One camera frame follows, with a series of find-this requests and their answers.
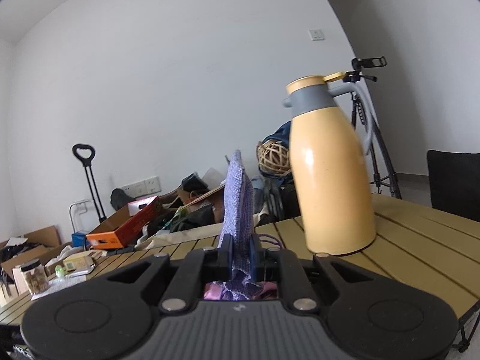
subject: gray ribbed panel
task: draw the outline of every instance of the gray ribbed panel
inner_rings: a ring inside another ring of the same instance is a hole
[[[202,301],[190,314],[163,319],[125,360],[354,360],[313,317],[280,301]]]

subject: pink fabric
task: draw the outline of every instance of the pink fabric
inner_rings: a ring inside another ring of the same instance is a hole
[[[262,282],[263,290],[260,294],[255,295],[253,300],[259,299],[277,299],[277,284],[272,282]],[[222,286],[216,283],[209,283],[205,286],[203,299],[205,300],[219,300],[222,292]]]

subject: slatted table top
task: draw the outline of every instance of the slatted table top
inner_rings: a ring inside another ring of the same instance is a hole
[[[419,288],[445,300],[465,322],[480,306],[480,223],[404,200],[374,195],[378,236],[363,251],[342,257],[381,275]],[[311,259],[302,218],[256,228],[281,240],[301,259]],[[148,257],[159,251],[182,259],[192,249],[216,246],[218,237],[106,257],[87,279]],[[0,309],[0,324],[19,325],[34,302],[21,294]]]

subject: black cap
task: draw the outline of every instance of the black cap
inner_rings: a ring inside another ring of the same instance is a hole
[[[22,272],[30,271],[30,269],[37,268],[40,265],[40,259],[33,259],[31,261],[25,262],[20,266]]]

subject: kettle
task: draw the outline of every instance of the kettle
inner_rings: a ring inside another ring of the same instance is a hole
[[[287,85],[292,109],[289,154],[308,249],[352,254],[376,236],[365,155],[371,146],[371,99],[354,83],[329,89],[345,77],[307,76]],[[355,92],[365,110],[363,145],[334,97]]]

